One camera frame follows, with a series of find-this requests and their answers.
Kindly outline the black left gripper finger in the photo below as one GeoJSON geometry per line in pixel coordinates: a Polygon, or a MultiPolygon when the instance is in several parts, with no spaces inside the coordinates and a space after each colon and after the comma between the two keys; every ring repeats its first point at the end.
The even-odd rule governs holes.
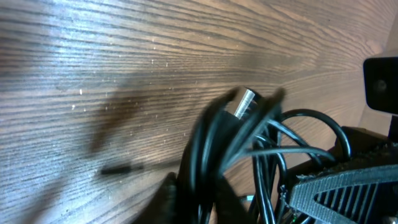
{"type": "Polygon", "coordinates": [[[183,190],[176,173],[166,175],[153,198],[133,224],[199,223],[198,209],[201,203],[216,208],[218,223],[254,223],[226,179],[220,179],[209,195],[192,195],[183,190]]]}

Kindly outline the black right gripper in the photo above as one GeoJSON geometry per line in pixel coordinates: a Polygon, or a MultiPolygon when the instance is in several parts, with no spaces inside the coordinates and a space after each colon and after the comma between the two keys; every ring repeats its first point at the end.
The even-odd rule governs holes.
{"type": "Polygon", "coordinates": [[[290,168],[286,181],[295,185],[289,207],[323,223],[382,223],[395,217],[397,145],[364,128],[342,130],[351,158],[344,158],[336,140],[329,150],[335,163],[322,157],[322,167],[307,161],[290,168]]]}

